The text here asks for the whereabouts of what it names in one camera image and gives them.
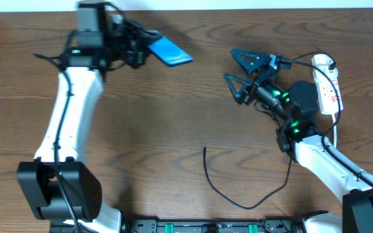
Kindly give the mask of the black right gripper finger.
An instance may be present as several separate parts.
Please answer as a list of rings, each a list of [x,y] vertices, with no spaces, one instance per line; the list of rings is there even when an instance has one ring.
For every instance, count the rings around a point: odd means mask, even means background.
[[[225,73],[223,78],[227,82],[227,86],[238,104],[243,104],[249,97],[249,92],[252,89],[253,83],[245,78],[241,78],[235,74]],[[241,84],[241,88],[238,89],[235,84]]]
[[[264,67],[268,67],[271,57],[268,54],[232,49],[231,56],[246,75],[251,75]]]

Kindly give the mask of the blue Galaxy smartphone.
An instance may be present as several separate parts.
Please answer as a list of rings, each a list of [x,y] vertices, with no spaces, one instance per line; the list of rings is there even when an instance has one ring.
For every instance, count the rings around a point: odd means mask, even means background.
[[[168,67],[175,67],[194,61],[190,54],[178,47],[165,36],[154,41],[148,46],[148,48]]]

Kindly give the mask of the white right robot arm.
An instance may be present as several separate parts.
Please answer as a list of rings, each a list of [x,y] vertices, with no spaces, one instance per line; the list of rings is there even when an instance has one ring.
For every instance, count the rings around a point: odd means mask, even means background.
[[[251,232],[373,232],[373,175],[337,149],[315,120],[317,114],[332,117],[331,132],[341,117],[343,104],[335,60],[321,50],[310,53],[313,80],[299,81],[288,89],[277,84],[280,71],[300,65],[277,54],[232,49],[231,56],[244,77],[224,75],[235,101],[253,105],[277,124],[277,144],[290,161],[311,171],[343,206],[341,216],[327,211],[306,214],[296,220],[267,218]]]

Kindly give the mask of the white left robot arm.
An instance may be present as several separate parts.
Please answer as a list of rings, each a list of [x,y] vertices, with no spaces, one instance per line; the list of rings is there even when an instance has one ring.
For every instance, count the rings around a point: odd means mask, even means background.
[[[40,147],[32,161],[19,163],[16,177],[34,217],[49,221],[51,232],[129,230],[120,210],[103,202],[87,167],[87,140],[111,64],[140,67],[161,37],[120,16],[82,20],[64,51],[49,58],[59,71],[56,101]]]

